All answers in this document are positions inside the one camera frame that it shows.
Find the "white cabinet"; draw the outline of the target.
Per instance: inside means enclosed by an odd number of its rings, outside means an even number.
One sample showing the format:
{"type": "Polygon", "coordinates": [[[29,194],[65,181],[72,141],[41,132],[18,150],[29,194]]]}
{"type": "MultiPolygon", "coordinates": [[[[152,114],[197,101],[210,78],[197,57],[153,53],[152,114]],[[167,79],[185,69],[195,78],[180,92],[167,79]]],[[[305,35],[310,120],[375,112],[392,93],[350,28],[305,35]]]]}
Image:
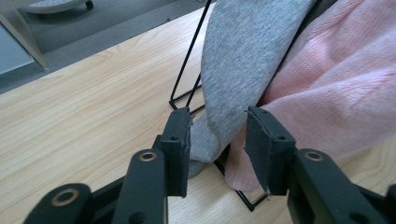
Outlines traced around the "white cabinet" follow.
{"type": "Polygon", "coordinates": [[[0,76],[33,62],[33,57],[0,23],[0,76]]]}

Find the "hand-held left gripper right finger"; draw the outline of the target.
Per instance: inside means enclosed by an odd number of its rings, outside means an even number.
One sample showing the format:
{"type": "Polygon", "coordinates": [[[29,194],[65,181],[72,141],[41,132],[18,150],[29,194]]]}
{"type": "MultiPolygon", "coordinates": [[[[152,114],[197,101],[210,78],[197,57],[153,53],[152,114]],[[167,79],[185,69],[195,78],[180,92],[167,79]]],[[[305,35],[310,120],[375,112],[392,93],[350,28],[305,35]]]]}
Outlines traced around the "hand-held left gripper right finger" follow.
{"type": "Polygon", "coordinates": [[[260,185],[268,195],[286,195],[286,163],[293,158],[295,139],[267,110],[247,110],[245,151],[260,185]]]}

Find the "grey beanie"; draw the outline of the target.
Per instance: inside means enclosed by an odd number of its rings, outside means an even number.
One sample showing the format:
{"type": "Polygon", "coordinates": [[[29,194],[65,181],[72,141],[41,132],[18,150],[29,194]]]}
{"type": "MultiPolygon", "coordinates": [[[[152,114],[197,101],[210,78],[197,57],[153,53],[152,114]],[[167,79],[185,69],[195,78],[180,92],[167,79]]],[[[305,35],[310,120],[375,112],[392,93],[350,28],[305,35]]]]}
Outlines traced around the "grey beanie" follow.
{"type": "Polygon", "coordinates": [[[217,0],[205,33],[205,113],[191,126],[189,177],[242,129],[317,0],[217,0]]]}

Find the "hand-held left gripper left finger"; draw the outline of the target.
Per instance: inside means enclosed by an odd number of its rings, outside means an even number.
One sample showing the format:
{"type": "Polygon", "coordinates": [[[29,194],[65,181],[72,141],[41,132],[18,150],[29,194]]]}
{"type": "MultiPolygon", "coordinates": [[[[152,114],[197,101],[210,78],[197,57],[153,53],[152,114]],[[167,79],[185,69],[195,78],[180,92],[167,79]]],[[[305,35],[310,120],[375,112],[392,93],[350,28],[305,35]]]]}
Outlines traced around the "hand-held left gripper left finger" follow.
{"type": "Polygon", "coordinates": [[[166,194],[185,198],[191,151],[191,114],[188,107],[170,114],[163,133],[156,137],[153,146],[164,155],[166,194]]]}

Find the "wheeled chair base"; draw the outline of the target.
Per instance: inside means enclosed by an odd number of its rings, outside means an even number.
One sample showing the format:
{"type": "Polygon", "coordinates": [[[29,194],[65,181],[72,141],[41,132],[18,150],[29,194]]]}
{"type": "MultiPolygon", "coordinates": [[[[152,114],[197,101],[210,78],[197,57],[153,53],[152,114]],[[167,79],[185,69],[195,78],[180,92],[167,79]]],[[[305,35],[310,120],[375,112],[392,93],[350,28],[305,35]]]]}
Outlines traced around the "wheeled chair base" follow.
{"type": "Polygon", "coordinates": [[[31,4],[24,9],[35,14],[52,14],[64,12],[75,7],[85,5],[87,9],[93,8],[92,0],[42,0],[31,4]]]}

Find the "pink beanie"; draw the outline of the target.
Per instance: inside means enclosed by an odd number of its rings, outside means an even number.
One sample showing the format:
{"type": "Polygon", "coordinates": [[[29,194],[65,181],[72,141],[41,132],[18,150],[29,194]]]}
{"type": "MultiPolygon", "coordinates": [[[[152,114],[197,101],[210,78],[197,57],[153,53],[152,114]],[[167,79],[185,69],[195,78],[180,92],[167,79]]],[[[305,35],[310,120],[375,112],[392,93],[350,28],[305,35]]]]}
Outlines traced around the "pink beanie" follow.
{"type": "MultiPolygon", "coordinates": [[[[336,0],[295,35],[258,103],[296,139],[335,158],[396,133],[396,0],[336,0]]],[[[259,186],[243,147],[231,141],[225,180],[259,186]]]]}

